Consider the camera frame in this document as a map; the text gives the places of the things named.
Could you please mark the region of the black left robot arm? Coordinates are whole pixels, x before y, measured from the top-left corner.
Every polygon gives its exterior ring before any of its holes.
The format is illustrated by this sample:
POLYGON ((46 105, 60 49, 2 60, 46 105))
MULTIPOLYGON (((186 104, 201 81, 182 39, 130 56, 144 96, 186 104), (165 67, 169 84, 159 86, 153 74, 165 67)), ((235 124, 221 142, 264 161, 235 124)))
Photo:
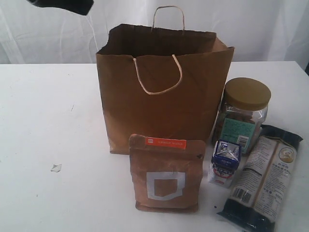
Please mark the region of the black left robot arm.
POLYGON ((93 0, 28 0, 28 2, 36 7, 59 8, 83 16, 89 13, 94 4, 93 0))

